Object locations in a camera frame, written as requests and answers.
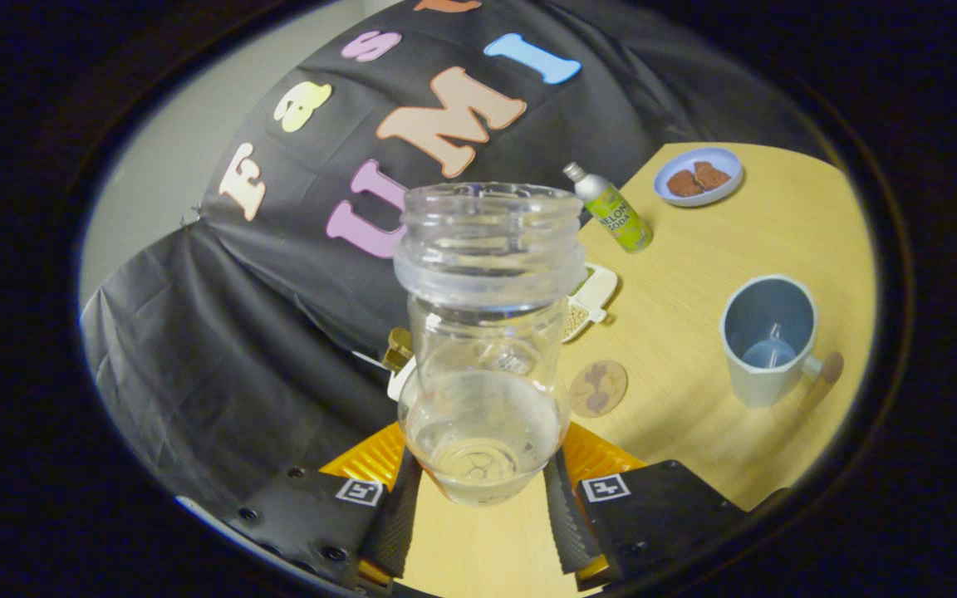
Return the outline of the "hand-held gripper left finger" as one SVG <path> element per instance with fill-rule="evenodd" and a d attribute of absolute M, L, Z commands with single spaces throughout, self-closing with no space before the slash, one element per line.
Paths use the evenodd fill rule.
<path fill-rule="evenodd" d="M 228 525 L 322 581 L 391 588 L 404 575 L 422 476 L 389 424 L 322 466 L 288 465 L 237 504 Z"/>

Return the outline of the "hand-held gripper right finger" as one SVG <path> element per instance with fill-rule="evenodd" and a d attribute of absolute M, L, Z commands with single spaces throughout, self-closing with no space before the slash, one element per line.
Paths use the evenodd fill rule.
<path fill-rule="evenodd" d="M 557 556 L 579 586 L 667 574 L 748 516 L 682 462 L 645 464 L 580 424 L 543 474 Z"/>

